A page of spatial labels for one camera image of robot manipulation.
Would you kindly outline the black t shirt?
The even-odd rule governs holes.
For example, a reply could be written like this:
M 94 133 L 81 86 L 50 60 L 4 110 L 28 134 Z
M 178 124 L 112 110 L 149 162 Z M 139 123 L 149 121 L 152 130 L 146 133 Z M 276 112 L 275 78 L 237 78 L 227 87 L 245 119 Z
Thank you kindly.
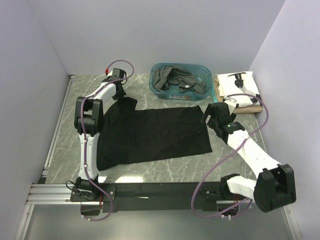
M 125 97 L 104 114 L 97 143 L 99 171 L 212 152 L 198 105 L 137 110 L 137 103 L 136 99 Z

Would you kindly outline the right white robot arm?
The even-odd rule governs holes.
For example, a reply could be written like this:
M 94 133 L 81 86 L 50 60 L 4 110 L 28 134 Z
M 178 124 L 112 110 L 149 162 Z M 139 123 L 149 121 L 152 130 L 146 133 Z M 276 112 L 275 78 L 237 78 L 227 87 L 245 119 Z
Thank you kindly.
M 254 200 L 264 213 L 295 203 L 294 169 L 269 156 L 235 118 L 230 105 L 217 102 L 208 104 L 201 119 L 242 157 L 256 177 L 252 180 L 238 173 L 222 177 L 219 187 L 221 197 L 230 200 L 235 195 L 241 195 Z

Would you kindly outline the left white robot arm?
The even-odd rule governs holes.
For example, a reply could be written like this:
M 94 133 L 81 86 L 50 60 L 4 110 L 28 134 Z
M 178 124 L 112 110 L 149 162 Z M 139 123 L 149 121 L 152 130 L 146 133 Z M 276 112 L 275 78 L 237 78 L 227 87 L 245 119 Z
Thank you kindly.
M 88 201 L 96 200 L 100 195 L 97 168 L 97 146 L 104 126 L 103 106 L 109 99 L 118 100 L 126 93 L 122 81 L 127 73 L 119 68 L 108 69 L 106 78 L 91 94 L 76 99 L 74 127 L 80 140 L 80 170 L 75 187 L 82 190 Z

